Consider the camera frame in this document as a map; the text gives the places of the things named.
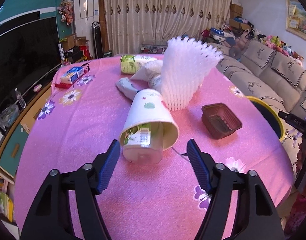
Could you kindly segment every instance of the pink table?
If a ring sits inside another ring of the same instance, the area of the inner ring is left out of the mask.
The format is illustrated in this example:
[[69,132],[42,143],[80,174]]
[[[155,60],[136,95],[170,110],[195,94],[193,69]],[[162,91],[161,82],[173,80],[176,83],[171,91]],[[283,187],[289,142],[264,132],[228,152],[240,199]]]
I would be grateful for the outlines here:
[[[70,67],[59,70],[54,81]],[[74,171],[92,162],[97,154],[106,152],[123,128],[131,101],[115,87],[121,77],[119,58],[93,60],[90,69],[91,76],[74,86],[73,96],[53,88],[50,113],[40,116],[29,135],[15,186],[15,218],[20,229],[51,169]],[[191,138],[216,162],[244,172],[256,170],[275,205],[288,196],[293,172],[282,144],[249,100],[233,93],[232,85],[214,69],[189,106],[172,112],[180,137],[158,165],[136,166],[120,157],[108,189],[97,197],[113,240],[194,239],[209,199],[199,188],[186,157],[178,154],[186,152]],[[229,137],[214,140],[201,122],[201,107],[219,102],[237,115],[243,127]],[[76,236],[83,238],[73,193],[70,201]],[[231,208],[224,237],[230,235],[234,215]]]

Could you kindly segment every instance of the person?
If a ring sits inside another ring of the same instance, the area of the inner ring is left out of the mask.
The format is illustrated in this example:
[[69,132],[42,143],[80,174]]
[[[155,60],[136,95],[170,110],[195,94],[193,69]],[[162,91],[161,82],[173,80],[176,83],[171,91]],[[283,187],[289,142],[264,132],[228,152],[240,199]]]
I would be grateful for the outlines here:
[[[304,161],[302,157],[302,144],[299,145],[299,152],[297,154],[297,159],[298,160],[296,162],[296,172],[299,172],[302,169]],[[289,219],[286,222],[284,229],[285,239],[290,238],[291,235],[296,232],[296,230],[304,220],[305,216],[306,216],[306,186],[302,194],[297,195],[297,198],[292,206]]]

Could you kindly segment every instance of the beige sofa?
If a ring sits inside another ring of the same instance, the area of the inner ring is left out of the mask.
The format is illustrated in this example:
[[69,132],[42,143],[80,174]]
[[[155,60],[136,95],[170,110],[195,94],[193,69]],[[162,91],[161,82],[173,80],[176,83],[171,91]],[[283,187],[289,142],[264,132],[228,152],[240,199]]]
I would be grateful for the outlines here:
[[[306,70],[289,57],[272,50],[258,41],[249,41],[242,51],[240,62],[229,57],[229,48],[211,43],[224,54],[217,69],[229,78],[246,96],[257,97],[270,105],[276,113],[280,110],[306,117]],[[282,120],[286,130],[282,142],[296,175],[296,155],[301,137]],[[280,217],[289,214],[296,191],[279,207]]]

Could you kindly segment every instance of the framed picture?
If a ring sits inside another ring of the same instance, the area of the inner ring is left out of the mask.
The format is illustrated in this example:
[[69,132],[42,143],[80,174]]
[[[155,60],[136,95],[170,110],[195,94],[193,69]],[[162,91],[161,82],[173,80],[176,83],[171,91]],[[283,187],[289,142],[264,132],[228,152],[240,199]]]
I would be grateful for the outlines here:
[[306,40],[306,12],[298,0],[286,0],[286,30]]

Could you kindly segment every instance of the black tv screen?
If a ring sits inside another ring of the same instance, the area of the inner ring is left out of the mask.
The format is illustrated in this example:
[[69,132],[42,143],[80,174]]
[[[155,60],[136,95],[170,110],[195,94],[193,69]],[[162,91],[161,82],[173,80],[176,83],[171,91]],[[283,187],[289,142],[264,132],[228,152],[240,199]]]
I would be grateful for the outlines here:
[[[0,113],[15,103],[15,88],[22,94],[32,90],[61,63],[58,44],[56,17],[21,25],[0,36]],[[34,97],[27,94],[30,97],[23,96],[26,103]]]

